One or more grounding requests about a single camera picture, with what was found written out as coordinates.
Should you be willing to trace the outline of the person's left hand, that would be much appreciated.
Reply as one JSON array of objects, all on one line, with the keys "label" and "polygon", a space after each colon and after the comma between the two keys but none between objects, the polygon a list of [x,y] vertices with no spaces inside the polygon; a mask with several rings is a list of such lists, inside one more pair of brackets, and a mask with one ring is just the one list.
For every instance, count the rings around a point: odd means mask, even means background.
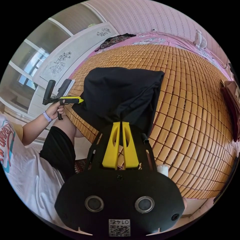
[{"label": "person's left hand", "polygon": [[58,115],[62,115],[64,114],[64,102],[65,100],[63,100],[63,102],[58,101],[56,103],[52,103],[47,110],[45,111],[46,116],[48,120],[51,119],[55,120],[56,118],[58,118]]}]

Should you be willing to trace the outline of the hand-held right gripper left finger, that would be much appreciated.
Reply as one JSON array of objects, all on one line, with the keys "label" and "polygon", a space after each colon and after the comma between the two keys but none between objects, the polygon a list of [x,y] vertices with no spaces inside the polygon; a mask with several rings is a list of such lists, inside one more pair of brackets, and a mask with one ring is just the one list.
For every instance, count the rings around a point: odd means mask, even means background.
[{"label": "hand-held right gripper left finger", "polygon": [[114,122],[111,126],[107,126],[102,133],[102,141],[105,147],[102,161],[104,168],[117,170],[120,132],[121,122]]}]

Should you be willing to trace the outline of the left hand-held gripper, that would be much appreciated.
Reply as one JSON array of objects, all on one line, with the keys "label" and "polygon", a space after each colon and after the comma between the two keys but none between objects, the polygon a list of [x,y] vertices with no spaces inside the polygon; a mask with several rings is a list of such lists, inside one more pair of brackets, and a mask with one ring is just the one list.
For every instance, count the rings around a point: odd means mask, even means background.
[{"label": "left hand-held gripper", "polygon": [[74,83],[71,79],[65,79],[60,88],[58,89],[58,93],[56,95],[57,102],[60,102],[64,105],[69,104],[80,104],[84,100],[79,96],[67,96],[66,91],[69,89],[71,84]]}]

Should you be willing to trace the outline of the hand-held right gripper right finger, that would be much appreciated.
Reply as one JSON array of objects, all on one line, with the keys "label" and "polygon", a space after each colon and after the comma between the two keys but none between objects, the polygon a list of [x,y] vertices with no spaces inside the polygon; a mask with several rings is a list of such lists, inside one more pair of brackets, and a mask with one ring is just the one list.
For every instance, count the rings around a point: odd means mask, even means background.
[{"label": "hand-held right gripper right finger", "polygon": [[122,122],[122,140],[124,154],[124,168],[133,169],[139,167],[137,152],[135,149],[132,132],[128,122]]}]

